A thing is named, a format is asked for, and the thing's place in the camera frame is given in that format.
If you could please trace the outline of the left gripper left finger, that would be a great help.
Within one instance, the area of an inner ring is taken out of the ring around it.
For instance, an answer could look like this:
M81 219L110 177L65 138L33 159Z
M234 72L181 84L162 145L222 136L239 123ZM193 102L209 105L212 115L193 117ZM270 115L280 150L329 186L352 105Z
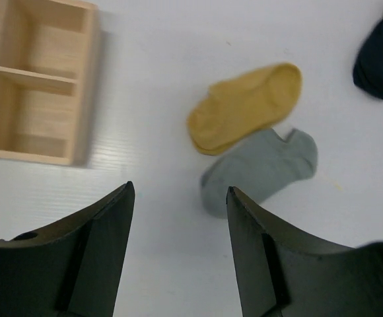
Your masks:
M134 202L128 182L54 223L0 240L0 316L112 316Z

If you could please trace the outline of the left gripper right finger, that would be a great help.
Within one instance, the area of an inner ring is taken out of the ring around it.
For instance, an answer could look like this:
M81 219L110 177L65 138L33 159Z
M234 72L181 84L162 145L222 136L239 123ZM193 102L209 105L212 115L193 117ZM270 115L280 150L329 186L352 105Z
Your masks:
M383 242L318 238L235 187L226 208L244 316L383 316Z

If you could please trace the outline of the light grey sock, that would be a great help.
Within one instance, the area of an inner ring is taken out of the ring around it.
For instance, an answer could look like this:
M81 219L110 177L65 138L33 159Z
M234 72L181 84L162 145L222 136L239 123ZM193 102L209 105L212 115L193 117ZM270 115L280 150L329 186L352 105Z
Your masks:
M226 193L235 186L261 203L293 182L312 178L318 148L307 133L293 129L283 139L273 129L253 133L210 166L200 180L204 208L226 217Z

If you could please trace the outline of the mustard yellow sock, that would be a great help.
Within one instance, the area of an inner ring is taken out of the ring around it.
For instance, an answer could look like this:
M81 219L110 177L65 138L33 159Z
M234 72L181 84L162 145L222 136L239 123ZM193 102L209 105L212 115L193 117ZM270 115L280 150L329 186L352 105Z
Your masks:
M292 63L262 67L214 83L188 115L191 141L198 152L219 155L249 134L284 120L301 90L302 73Z

